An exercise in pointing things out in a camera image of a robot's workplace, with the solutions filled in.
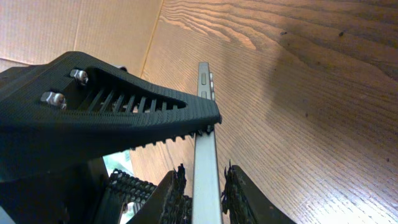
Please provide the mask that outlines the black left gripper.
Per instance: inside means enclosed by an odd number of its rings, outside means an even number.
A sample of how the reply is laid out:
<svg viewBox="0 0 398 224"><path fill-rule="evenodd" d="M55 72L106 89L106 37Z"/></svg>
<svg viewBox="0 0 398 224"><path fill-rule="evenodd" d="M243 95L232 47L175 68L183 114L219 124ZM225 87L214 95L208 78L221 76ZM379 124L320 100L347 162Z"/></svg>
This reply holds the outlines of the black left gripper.
<svg viewBox="0 0 398 224"><path fill-rule="evenodd" d="M8 68L1 72L1 208L14 223L127 223L157 186L120 169L108 178L101 157L202 134L221 120L213 100L83 52Z"/></svg>

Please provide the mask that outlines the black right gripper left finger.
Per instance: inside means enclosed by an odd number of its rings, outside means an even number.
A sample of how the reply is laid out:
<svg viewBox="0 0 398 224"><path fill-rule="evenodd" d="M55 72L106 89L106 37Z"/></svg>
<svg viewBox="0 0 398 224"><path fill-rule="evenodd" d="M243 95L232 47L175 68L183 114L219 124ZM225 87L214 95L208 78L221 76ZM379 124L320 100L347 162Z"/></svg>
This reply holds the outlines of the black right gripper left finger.
<svg viewBox="0 0 398 224"><path fill-rule="evenodd" d="M191 197L184 194L187 180L183 164L167 172L144 206L127 224L191 224Z"/></svg>

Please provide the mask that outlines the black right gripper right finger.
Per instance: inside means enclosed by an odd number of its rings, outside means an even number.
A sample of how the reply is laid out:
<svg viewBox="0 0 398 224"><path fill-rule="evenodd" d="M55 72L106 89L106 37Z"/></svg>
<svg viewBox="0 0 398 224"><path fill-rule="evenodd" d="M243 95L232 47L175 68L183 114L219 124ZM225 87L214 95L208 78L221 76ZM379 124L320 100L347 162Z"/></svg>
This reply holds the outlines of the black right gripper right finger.
<svg viewBox="0 0 398 224"><path fill-rule="evenodd" d="M295 224L279 210L248 177L240 166L224 169L225 185L221 207L231 224Z"/></svg>

